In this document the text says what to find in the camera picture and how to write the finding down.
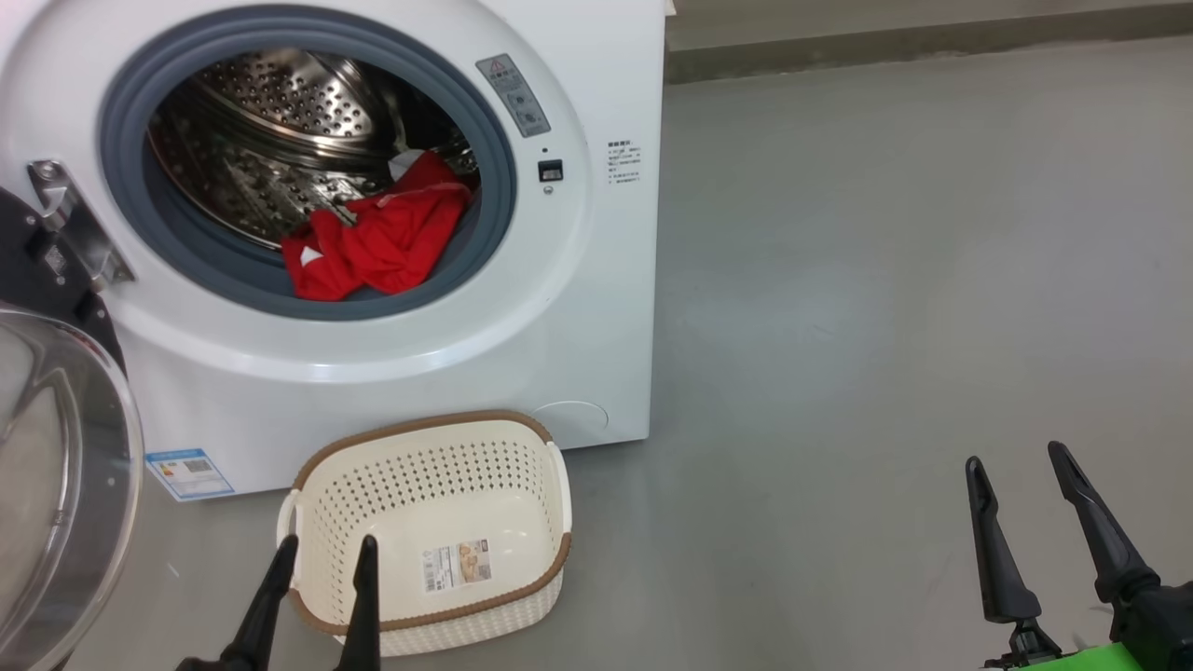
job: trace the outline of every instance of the perforated basket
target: perforated basket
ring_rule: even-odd
[[[414,654],[542,620],[563,584],[571,497],[542,425],[514,412],[474,412],[323,448],[282,504],[279,543],[291,529],[298,615],[344,642],[357,553],[371,534],[382,655]]]

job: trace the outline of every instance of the epoxy floor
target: epoxy floor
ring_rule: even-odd
[[[975,669],[963,463],[1064,647],[1109,615],[1045,456],[1069,443],[1193,579],[1193,42],[670,88],[653,437],[568,455],[575,547],[537,627],[387,669]],[[214,658],[280,494],[147,484],[70,671]],[[272,667],[339,646],[282,610]]]

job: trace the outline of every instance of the front-loading washing machine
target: front-loading washing machine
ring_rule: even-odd
[[[27,214],[0,297],[115,336],[175,498],[286,487],[327,443],[451,412],[647,436],[662,0],[2,12],[0,187]],[[434,269],[298,297],[279,240],[413,149],[474,193]]]

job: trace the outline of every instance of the metal hinge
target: metal hinge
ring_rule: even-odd
[[[135,279],[111,239],[79,196],[70,176],[57,161],[29,164],[29,179],[42,202],[41,224],[79,257],[91,277],[92,291]]]

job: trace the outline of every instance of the red cloth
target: red cloth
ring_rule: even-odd
[[[350,203],[357,224],[344,230],[344,253],[360,279],[382,294],[422,284],[456,230],[471,193],[440,184]]]
[[[344,222],[328,210],[316,210],[310,223],[282,239],[282,259],[295,283],[295,295],[308,301],[342,301],[364,285],[344,253]],[[302,263],[310,247],[322,258]]]
[[[295,295],[341,301],[363,284],[384,294],[418,287],[443,254],[470,198],[443,159],[426,152],[387,193],[346,205],[357,215],[354,227],[345,227],[329,210],[315,211],[309,227],[282,240]],[[307,247],[322,258],[303,265]]]

